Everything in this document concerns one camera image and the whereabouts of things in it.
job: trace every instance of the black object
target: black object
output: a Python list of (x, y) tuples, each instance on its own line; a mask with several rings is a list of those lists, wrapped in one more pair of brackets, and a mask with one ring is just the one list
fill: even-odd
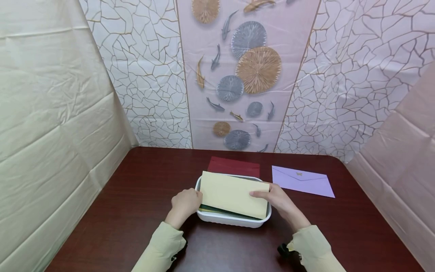
[(284, 243), (278, 246), (278, 252), (285, 259), (289, 258), (290, 255), (292, 254), (292, 252), (288, 250), (287, 244)]
[(302, 260), (302, 257), (299, 254), (299, 252), (297, 252), (297, 251), (289, 251), (288, 248), (287, 248), (287, 244), (285, 244), (285, 243), (282, 243), (280, 246), (278, 246), (277, 249), (278, 249), (279, 255), (281, 255), (281, 257), (283, 257), (284, 259), (288, 259), (290, 257), (293, 258), (293, 255), (297, 254), (299, 261)]

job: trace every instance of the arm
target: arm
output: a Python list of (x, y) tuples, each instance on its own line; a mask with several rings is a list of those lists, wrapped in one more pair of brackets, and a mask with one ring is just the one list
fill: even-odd
[(317, 226), (311, 225), (279, 185), (271, 184), (269, 192), (255, 191), (251, 195), (269, 201), (296, 232), (287, 248), (299, 252), (307, 272), (345, 272)]
[(131, 272), (165, 272), (175, 260), (174, 255), (186, 245), (179, 228), (195, 213), (202, 202), (202, 193), (191, 188), (172, 198), (172, 209), (156, 229), (142, 256)]

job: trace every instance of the yellow envelope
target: yellow envelope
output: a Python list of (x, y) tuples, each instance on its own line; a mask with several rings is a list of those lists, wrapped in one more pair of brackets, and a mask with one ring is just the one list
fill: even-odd
[(266, 218), (268, 202), (249, 195), (251, 191), (269, 191), (269, 184), (244, 178), (203, 171), (202, 204), (259, 219)]

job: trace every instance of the fish illustration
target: fish illustration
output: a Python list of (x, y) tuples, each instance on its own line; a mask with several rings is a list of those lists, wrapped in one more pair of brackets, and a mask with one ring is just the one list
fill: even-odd
[(224, 23), (224, 27), (222, 28), (222, 39), (223, 40), (225, 40), (227, 38), (227, 35), (230, 32), (230, 20), (231, 20), (231, 17), (233, 17), (233, 15), (236, 14), (236, 12), (238, 12), (238, 10), (231, 13), (230, 16), (228, 16), (227, 20)]
[(264, 151), (266, 151), (266, 149), (268, 148), (268, 146), (269, 146), (269, 144), (266, 144), (266, 147), (265, 147), (265, 148), (263, 148), (263, 149), (261, 149), (260, 151), (257, 151), (257, 152), (263, 153)]
[(204, 80), (205, 80), (205, 77), (203, 77), (202, 74), (201, 74), (201, 61), (202, 61), (202, 58), (204, 58), (204, 55), (199, 59), (199, 62), (196, 65), (196, 82), (198, 83), (198, 86), (201, 89), (204, 89)]
[(240, 115), (235, 115), (234, 112), (230, 112), (230, 115), (234, 116), (234, 118), (236, 118), (237, 120), (239, 120), (240, 122), (243, 122), (243, 118)]
[(275, 1), (273, 1), (273, 0), (252, 0), (252, 3), (250, 3), (249, 5), (247, 5), (243, 11), (244, 11), (245, 13), (246, 13), (246, 12), (254, 11), (254, 10), (256, 10), (257, 8), (259, 8), (261, 5), (264, 5), (264, 4), (266, 4), (266, 3), (275, 4)]
[(271, 103), (272, 103), (272, 110), (271, 112), (268, 113), (268, 121), (272, 120), (273, 116), (275, 115), (275, 105), (273, 105), (272, 101)]
[(257, 135), (257, 137), (260, 137), (261, 129), (256, 124), (253, 124), (253, 125), (257, 127), (257, 132), (255, 134)]
[(216, 110), (216, 111), (225, 111), (221, 104), (214, 104), (210, 101), (210, 98), (207, 98), (207, 102)]
[(211, 61), (211, 70), (213, 71), (219, 65), (219, 59), (221, 58), (221, 46), (217, 45), (217, 55), (214, 60)]

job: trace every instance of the gray circle pattern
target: gray circle pattern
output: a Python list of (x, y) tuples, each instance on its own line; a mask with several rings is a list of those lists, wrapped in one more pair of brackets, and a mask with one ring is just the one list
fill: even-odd
[(258, 115), (260, 115), (263, 111), (263, 104), (260, 102), (252, 102), (251, 104), (249, 104), (248, 109), (247, 109), (247, 114), (250, 117), (257, 117)]
[(236, 101), (242, 96), (243, 92), (242, 79), (234, 75), (223, 77), (216, 87), (217, 97), (227, 102)]
[(237, 59), (240, 59), (248, 50), (265, 46), (266, 42), (266, 29), (261, 23), (244, 22), (233, 33), (231, 51)]
[(243, 130), (233, 130), (224, 138), (224, 144), (231, 150), (243, 150), (251, 144), (251, 136)]

